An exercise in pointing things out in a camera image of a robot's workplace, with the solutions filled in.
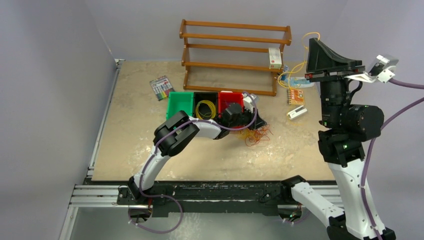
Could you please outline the green plastic bin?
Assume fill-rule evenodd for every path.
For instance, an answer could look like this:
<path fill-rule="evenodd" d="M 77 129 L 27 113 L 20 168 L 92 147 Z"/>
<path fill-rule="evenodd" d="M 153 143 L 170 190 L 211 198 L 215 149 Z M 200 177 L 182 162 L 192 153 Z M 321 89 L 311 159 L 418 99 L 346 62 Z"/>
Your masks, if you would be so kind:
<path fill-rule="evenodd" d="M 184 111 L 188 116 L 194 114 L 194 93 L 193 92 L 170 92 L 166 110 L 168 120 L 178 111 Z"/>

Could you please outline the red plastic bin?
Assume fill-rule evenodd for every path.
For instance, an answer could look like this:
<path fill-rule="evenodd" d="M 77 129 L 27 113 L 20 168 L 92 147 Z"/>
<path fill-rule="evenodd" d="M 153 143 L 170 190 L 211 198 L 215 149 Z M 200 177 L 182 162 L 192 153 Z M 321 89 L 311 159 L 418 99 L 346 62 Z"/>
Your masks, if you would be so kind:
<path fill-rule="evenodd" d="M 244 108 L 243 94 L 241 92 L 220 91 L 218 93 L 218 113 L 221 114 L 232 103 L 237 103 Z"/>

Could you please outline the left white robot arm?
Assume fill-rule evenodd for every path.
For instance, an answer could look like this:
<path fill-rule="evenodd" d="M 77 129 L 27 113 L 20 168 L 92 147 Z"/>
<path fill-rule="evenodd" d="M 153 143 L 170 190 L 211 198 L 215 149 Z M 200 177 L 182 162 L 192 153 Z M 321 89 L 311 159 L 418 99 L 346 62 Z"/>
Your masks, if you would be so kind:
<path fill-rule="evenodd" d="M 268 123 L 259 116 L 256 107 L 248 110 L 238 103 L 231 103 L 214 118 L 200 119 L 180 110 L 154 131 L 153 146 L 148 159 L 139 172 L 128 180 L 129 197 L 138 205 L 149 199 L 149 189 L 171 158 L 180 154 L 195 138 L 220 140 L 231 131 L 256 130 Z"/>

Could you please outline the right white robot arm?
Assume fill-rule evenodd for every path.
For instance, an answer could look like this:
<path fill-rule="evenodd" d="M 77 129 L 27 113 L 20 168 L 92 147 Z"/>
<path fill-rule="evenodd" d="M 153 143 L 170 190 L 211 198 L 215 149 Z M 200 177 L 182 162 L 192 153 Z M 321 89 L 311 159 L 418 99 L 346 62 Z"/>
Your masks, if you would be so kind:
<path fill-rule="evenodd" d="M 306 207 L 326 228 L 331 240 L 394 240 L 373 203 L 366 177 L 363 143 L 381 135 L 383 111 L 375 105 L 353 104 L 364 82 L 372 82 L 361 60 L 336 53 L 321 40 L 309 40 L 305 78 L 320 86 L 321 120 L 318 148 L 331 170 L 342 200 L 337 207 L 301 176 L 282 182 L 280 196 Z M 356 89 L 350 83 L 358 82 Z"/>

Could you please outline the black plastic bin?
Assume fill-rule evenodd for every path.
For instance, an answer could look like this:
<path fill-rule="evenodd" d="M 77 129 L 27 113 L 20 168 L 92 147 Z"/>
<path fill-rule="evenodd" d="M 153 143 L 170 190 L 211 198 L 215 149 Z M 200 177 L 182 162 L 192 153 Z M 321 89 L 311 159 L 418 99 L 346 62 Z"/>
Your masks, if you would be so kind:
<path fill-rule="evenodd" d="M 217 92 L 194 92 L 193 117 L 204 120 L 214 119 L 218 115 Z"/>

